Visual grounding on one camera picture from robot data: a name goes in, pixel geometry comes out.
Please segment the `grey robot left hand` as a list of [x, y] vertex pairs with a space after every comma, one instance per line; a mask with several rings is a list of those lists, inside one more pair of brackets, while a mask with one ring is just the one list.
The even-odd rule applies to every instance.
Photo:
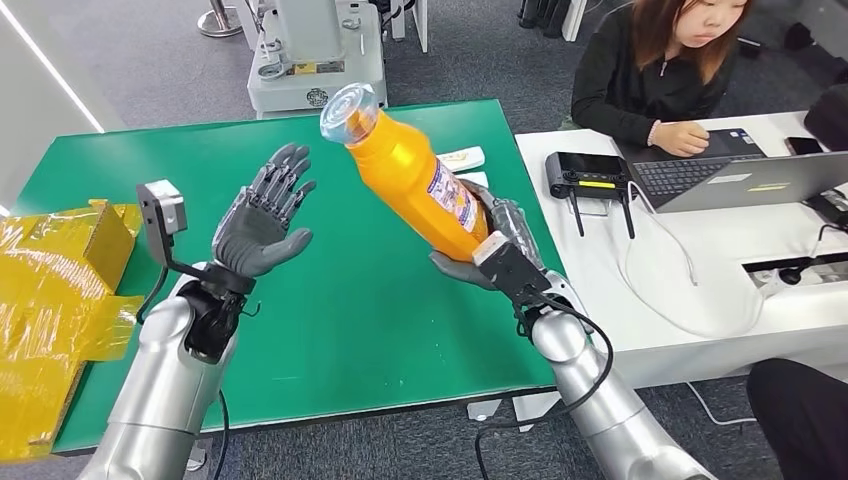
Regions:
[[243, 186], [223, 216], [211, 243], [216, 264], [243, 277], [256, 278], [295, 258], [309, 245], [308, 228], [291, 222], [314, 180], [303, 182], [311, 166], [310, 149], [287, 144], [278, 149]]

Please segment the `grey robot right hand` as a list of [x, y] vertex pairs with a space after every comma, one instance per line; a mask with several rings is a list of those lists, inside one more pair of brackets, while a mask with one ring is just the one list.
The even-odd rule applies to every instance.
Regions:
[[[461, 179], [460, 182], [481, 202], [489, 230], [500, 231], [536, 267], [545, 271], [546, 267], [542, 263], [538, 245], [527, 224], [524, 210], [518, 203], [511, 199], [496, 197], [486, 187], [471, 180]], [[431, 251], [429, 259], [438, 271], [450, 278], [476, 285], [484, 290], [497, 290], [496, 286], [473, 263], [455, 261], [438, 251]]]

